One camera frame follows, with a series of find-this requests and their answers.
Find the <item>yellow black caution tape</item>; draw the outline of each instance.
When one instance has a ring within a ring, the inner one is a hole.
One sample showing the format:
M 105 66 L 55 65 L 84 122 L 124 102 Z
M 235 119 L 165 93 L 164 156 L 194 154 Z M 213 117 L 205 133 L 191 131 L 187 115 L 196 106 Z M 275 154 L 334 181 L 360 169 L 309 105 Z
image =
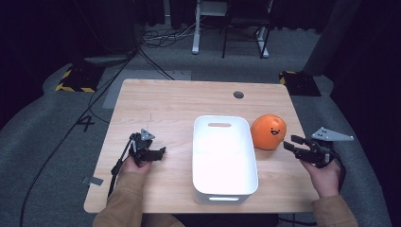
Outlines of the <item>yellow black caution tape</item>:
M 89 79 L 84 78 L 85 77 L 77 75 L 72 67 L 70 67 L 62 76 L 59 85 L 56 87 L 56 91 L 94 93 L 96 91 L 98 80 L 95 79 L 95 81 L 90 81 Z
M 280 83 L 283 85 L 286 85 L 286 78 L 284 77 L 284 74 L 297 74 L 297 72 L 294 71 L 283 71 L 278 75 L 278 78 L 280 79 Z

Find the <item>orange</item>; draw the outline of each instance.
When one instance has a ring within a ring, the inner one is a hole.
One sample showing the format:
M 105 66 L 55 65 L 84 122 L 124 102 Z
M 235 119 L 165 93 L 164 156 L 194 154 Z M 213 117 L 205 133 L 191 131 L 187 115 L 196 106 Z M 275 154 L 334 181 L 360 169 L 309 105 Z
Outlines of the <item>orange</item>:
M 287 133 L 286 122 L 277 115 L 261 115 L 251 125 L 253 146 L 261 149 L 277 149 Z

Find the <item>chair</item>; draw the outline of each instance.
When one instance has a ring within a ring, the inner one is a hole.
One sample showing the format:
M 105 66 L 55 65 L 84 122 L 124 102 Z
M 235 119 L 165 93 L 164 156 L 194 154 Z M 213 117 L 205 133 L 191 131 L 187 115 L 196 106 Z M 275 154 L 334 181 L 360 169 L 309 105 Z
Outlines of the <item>chair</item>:
M 225 34 L 222 58 L 224 59 L 228 31 L 231 27 L 252 27 L 256 26 L 258 29 L 255 31 L 254 39 L 251 40 L 231 40 L 231 41 L 253 41 L 263 42 L 260 48 L 260 58 L 264 58 L 266 50 L 266 43 L 270 35 L 270 30 L 273 28 L 270 21 L 269 2 L 266 0 L 229 0 L 227 3 L 227 12 L 225 15 Z M 264 30 L 267 30 L 265 38 L 263 39 Z

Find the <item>human hand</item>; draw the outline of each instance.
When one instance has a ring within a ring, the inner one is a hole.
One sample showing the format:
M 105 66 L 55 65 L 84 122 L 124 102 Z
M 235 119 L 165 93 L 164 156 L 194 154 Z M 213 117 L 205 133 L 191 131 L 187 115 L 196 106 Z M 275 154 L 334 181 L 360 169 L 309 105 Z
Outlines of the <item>human hand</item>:
M 313 187 L 315 187 L 320 198 L 339 194 L 340 168 L 336 162 L 333 161 L 323 168 L 316 168 L 302 160 L 300 162 L 310 174 Z
M 141 162 L 139 166 L 137 166 L 133 158 L 128 156 L 126 160 L 124 160 L 118 174 L 136 172 L 145 175 L 150 171 L 151 164 L 152 162 Z

